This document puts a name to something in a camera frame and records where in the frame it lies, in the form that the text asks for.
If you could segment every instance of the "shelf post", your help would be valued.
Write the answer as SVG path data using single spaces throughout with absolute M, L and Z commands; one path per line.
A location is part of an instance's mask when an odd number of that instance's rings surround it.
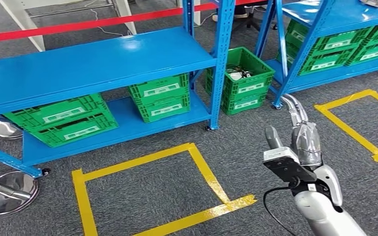
M 260 31 L 258 32 L 258 40 L 254 49 L 254 54 L 257 57 L 261 57 L 261 55 L 263 54 L 264 45 L 266 44 L 266 41 L 267 41 L 270 25 L 272 24 L 272 19 L 275 17 L 275 7 L 276 5 L 274 4 L 273 0 L 267 1 L 267 9 L 266 9 L 266 12 L 264 13 L 263 22 L 261 23 Z
M 183 7 L 183 27 L 186 29 L 188 34 L 194 37 L 194 27 L 193 27 L 193 14 L 195 7 L 193 6 L 193 0 L 182 0 Z M 190 89 L 195 90 L 195 72 L 189 72 Z
M 183 27 L 193 37 L 193 13 L 194 6 L 193 0 L 183 0 Z
M 18 160 L 17 158 L 10 156 L 3 151 L 0 151 L 0 162 L 14 169 L 22 171 L 32 176 L 33 178 L 42 176 L 42 171 L 40 169 L 34 168 L 32 166 L 25 166 L 23 165 L 21 160 Z
M 235 0 L 220 0 L 218 3 L 218 22 L 215 34 L 215 45 L 212 51 L 217 58 L 217 65 L 213 67 L 212 94 L 210 113 L 212 115 L 209 127 L 218 129 L 218 116 L 220 115 L 221 94 L 226 69 L 228 48 L 231 37 L 232 21 L 234 18 Z

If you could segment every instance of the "crate label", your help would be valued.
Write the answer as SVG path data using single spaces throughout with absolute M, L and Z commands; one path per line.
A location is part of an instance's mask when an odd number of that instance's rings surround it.
M 240 88 L 238 90 L 238 93 L 244 93 L 244 92 L 248 92 L 248 91 L 251 91 L 251 90 L 259 89 L 259 88 L 262 88 L 262 87 L 264 87 L 264 83 L 248 86 L 248 87 L 245 87 L 245 88 Z
M 328 43 L 327 45 L 325 45 L 324 50 L 343 47 L 343 46 L 347 46 L 347 45 L 350 45 L 350 44 L 351 44 L 351 39 L 340 41 L 340 42 L 335 42 L 335 43 Z
M 289 62 L 290 64 L 293 64 L 293 61 L 294 61 L 293 57 L 291 57 L 290 55 L 286 55 L 286 59 L 287 59 L 287 62 Z
M 301 35 L 298 31 L 293 30 L 290 34 L 299 41 L 304 42 L 305 36 Z
M 57 121 L 57 120 L 66 118 L 66 117 L 70 117 L 70 116 L 73 116 L 73 115 L 83 113 L 85 111 L 86 110 L 83 109 L 83 107 L 76 107 L 74 109 L 71 109 L 71 110 L 68 110 L 68 111 L 65 111 L 65 112 L 60 112 L 60 113 L 57 113 L 57 114 L 54 114 L 54 115 L 51 115 L 51 116 L 43 117 L 43 120 L 44 120 L 44 123 L 50 123 L 50 122 L 53 122 L 53 121 Z
M 178 89 L 178 88 L 180 88 L 179 83 L 175 83 L 175 84 L 172 84 L 172 85 L 167 85 L 167 86 L 163 86 L 163 87 L 159 87 L 159 88 L 155 88 L 155 89 L 151 89 L 151 90 L 146 90 L 146 91 L 144 91 L 144 97 L 148 97 L 148 96 L 151 96 L 151 95 L 157 95 L 157 94 L 164 93 L 164 92 L 169 92 L 169 91 L 172 91 L 172 90 L 175 90 L 175 89 Z
M 182 107 L 183 106 L 180 103 L 173 105 L 173 106 L 170 106 L 170 107 L 165 107 L 165 108 L 162 108 L 162 109 L 159 109 L 159 110 L 152 111 L 151 116 L 153 117 L 153 116 L 161 115 L 161 114 L 164 114 L 164 113 L 172 112 L 172 111 L 178 110 Z
M 243 103 L 243 104 L 235 105 L 234 110 L 237 110 L 237 109 L 240 109 L 240 108 L 243 108 L 243 107 L 248 107 L 248 106 L 251 106 L 251 105 L 254 105 L 254 104 L 257 104 L 257 103 L 258 103 L 258 99 L 251 101 L 251 102 L 246 102 L 246 103 Z
M 311 70 L 319 70 L 319 69 L 322 69 L 322 68 L 330 67 L 330 66 L 335 65 L 335 62 L 336 61 L 331 61 L 331 62 L 327 62 L 327 63 L 324 63 L 324 64 L 314 65 L 314 66 L 312 66 Z
M 95 125 L 95 126 L 92 126 L 92 127 L 87 128 L 87 129 L 83 129 L 83 130 L 80 130 L 80 131 L 77 131 L 77 132 L 74 132 L 74 133 L 71 133 L 71 134 L 66 134 L 66 135 L 64 135 L 64 139 L 69 140 L 69 139 L 77 138 L 77 137 L 80 137 L 82 135 L 89 134 L 89 133 L 92 133 L 92 132 L 95 132 L 95 131 L 98 131 L 98 130 L 100 130 L 100 128 Z
M 366 54 L 366 55 L 362 56 L 360 60 L 366 60 L 366 59 L 370 59 L 370 58 L 374 58 L 374 57 L 378 57 L 378 52 Z

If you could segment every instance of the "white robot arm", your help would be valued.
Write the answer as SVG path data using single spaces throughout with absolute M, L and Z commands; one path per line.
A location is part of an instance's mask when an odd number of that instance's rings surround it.
M 293 96 L 285 94 L 283 102 L 289 107 L 293 123 L 291 147 L 282 145 L 275 128 L 270 126 L 265 130 L 270 150 L 264 152 L 263 164 L 283 181 L 289 182 L 289 187 L 277 190 L 292 191 L 296 208 L 316 236 L 365 236 L 360 226 L 341 208 L 343 195 L 340 184 L 334 170 L 322 161 L 315 123 L 308 121 L 301 103 Z M 274 190 L 264 194 L 264 202 L 266 195 Z

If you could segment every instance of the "cable in crate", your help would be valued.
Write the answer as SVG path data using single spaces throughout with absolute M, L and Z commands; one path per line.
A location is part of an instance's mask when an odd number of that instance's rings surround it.
M 243 78 L 251 77 L 252 75 L 251 72 L 244 70 L 242 67 L 238 65 L 228 65 L 228 67 L 225 71 L 235 81 L 243 79 Z

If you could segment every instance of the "yellow floor tape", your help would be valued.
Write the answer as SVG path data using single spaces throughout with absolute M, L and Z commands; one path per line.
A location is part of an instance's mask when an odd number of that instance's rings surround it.
M 254 199 L 253 195 L 247 195 L 237 200 L 233 200 L 228 203 L 213 207 L 211 209 L 195 213 L 185 218 L 175 220 L 164 225 L 160 225 L 153 229 L 136 234 L 135 236 L 159 236 L 171 234 L 173 232 L 205 222 L 207 220 L 241 209 L 243 207 L 250 206 L 256 201 L 257 200 Z
M 228 198 L 227 194 L 224 192 L 217 178 L 209 168 L 205 159 L 202 157 L 196 145 L 194 143 L 187 143 L 163 151 L 159 151 L 147 156 L 143 156 L 113 166 L 109 166 L 100 170 L 92 171 L 86 174 L 82 172 L 82 169 L 72 171 L 73 184 L 76 192 L 77 203 L 79 206 L 80 217 L 82 219 L 83 231 L 85 235 L 97 235 L 96 224 L 92 213 L 91 203 L 89 201 L 88 192 L 86 190 L 86 181 L 103 177 L 115 172 L 123 171 L 142 164 L 146 164 L 151 161 L 159 160 L 161 158 L 184 151 L 189 152 L 195 164 L 197 165 L 199 171 L 201 172 L 202 176 L 205 178 L 210 188 L 215 192 L 215 194 L 218 196 L 218 198 L 222 201 L 223 204 L 184 217 L 182 219 L 169 222 L 167 224 L 155 227 L 153 229 L 141 232 L 136 235 L 161 236 L 170 234 L 181 229 L 213 219 L 220 215 L 224 215 L 229 212 L 238 210 L 240 208 L 247 207 L 257 201 L 254 199 L 253 195 L 247 195 L 242 198 L 231 201 Z
M 350 96 L 337 99 L 335 101 L 322 104 L 322 105 L 315 105 L 315 108 L 319 110 L 321 113 L 323 113 L 328 119 L 330 119 L 334 124 L 338 125 L 343 131 L 348 133 L 351 137 L 353 137 L 357 142 L 359 142 L 361 145 L 363 145 L 367 150 L 369 150 L 371 153 L 373 153 L 373 159 L 378 162 L 378 148 L 373 145 L 369 140 L 365 139 L 363 136 L 361 136 L 357 131 L 355 131 L 353 128 L 348 126 L 346 123 L 344 123 L 342 120 L 340 120 L 338 117 L 336 117 L 332 112 L 329 111 L 329 109 L 333 109 L 338 106 L 342 106 L 348 102 L 355 101 L 357 99 L 366 97 L 366 96 L 372 96 L 375 99 L 378 100 L 378 92 L 367 89 L 355 94 L 352 94 Z

